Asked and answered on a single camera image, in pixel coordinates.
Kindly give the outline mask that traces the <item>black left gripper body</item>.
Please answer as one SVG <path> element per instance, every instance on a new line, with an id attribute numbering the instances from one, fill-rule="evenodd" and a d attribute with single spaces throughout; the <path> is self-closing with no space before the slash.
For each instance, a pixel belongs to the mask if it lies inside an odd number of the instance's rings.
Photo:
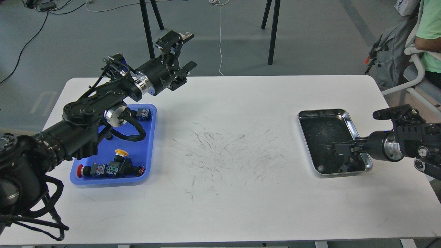
<path id="1" fill-rule="evenodd" d="M 177 71 L 170 71 L 160 58 L 151 59 L 135 70 L 135 85 L 142 94 L 158 95 L 164 89 L 174 91 L 183 85 Z"/>

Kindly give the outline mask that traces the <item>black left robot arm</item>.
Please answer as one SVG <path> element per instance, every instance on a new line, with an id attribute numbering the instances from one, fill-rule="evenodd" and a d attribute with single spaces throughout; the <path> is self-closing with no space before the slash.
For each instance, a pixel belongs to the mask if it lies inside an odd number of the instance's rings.
<path id="1" fill-rule="evenodd" d="M 160 56 L 137 69 L 120 53 L 109 56 L 96 83 L 64 106 L 60 122 L 33 136 L 1 137 L 1 231 L 16 224 L 57 241 L 64 239 L 69 228 L 54 207 L 64 185 L 47 172 L 63 161 L 97 155 L 98 144 L 108 133 L 131 142 L 145 139 L 145 130 L 124 99 L 138 102 L 144 94 L 184 85 L 196 63 L 181 68 L 178 57 L 193 37 L 189 32 L 168 32 L 156 43 Z"/>

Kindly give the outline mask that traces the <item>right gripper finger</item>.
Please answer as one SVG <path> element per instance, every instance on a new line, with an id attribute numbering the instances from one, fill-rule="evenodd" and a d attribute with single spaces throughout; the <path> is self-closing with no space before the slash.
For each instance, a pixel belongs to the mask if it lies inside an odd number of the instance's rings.
<path id="1" fill-rule="evenodd" d="M 361 153 L 355 153 L 352 155 L 340 154 L 339 156 L 343 158 L 343 163 L 339 168 L 340 173 L 365 171 L 366 165 Z"/>
<path id="2" fill-rule="evenodd" d="M 366 142 L 367 138 L 356 138 L 346 142 L 332 143 L 332 152 L 344 156 L 353 156 L 365 151 Z"/>

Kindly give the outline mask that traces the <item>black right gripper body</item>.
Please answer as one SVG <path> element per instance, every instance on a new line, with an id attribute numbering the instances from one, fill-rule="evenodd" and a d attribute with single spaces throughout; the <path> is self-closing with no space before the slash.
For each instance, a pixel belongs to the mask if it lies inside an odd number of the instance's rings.
<path id="1" fill-rule="evenodd" d="M 365 143 L 365 152 L 373 159 L 398 162 L 404 158 L 394 131 L 375 131 Z"/>

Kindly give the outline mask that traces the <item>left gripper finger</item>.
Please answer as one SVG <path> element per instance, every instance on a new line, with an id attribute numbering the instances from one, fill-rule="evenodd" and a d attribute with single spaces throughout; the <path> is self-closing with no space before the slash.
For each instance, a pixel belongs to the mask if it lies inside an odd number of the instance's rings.
<path id="1" fill-rule="evenodd" d="M 173 71 L 170 90 L 175 91 L 187 82 L 189 72 L 197 66 L 197 63 L 190 61 L 183 68 L 178 68 Z"/>
<path id="2" fill-rule="evenodd" d="M 179 69 L 178 57 L 181 54 L 183 44 L 194 38 L 193 33 L 177 33 L 173 30 L 169 31 L 162 38 L 159 38 L 155 46 L 161 51 L 160 59 L 165 65 L 172 69 Z"/>

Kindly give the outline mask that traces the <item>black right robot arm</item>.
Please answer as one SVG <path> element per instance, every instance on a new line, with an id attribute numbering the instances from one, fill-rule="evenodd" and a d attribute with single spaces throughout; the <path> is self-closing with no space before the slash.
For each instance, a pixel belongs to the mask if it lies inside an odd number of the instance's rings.
<path id="1" fill-rule="evenodd" d="M 367 153 L 375 160 L 398 162 L 414 158 L 414 167 L 435 179 L 441 178 L 440 123 L 428 123 L 417 109 L 400 105 L 373 112 L 376 120 L 391 120 L 393 129 L 375 131 L 367 137 L 333 143 L 330 150 L 349 163 L 356 154 Z"/>

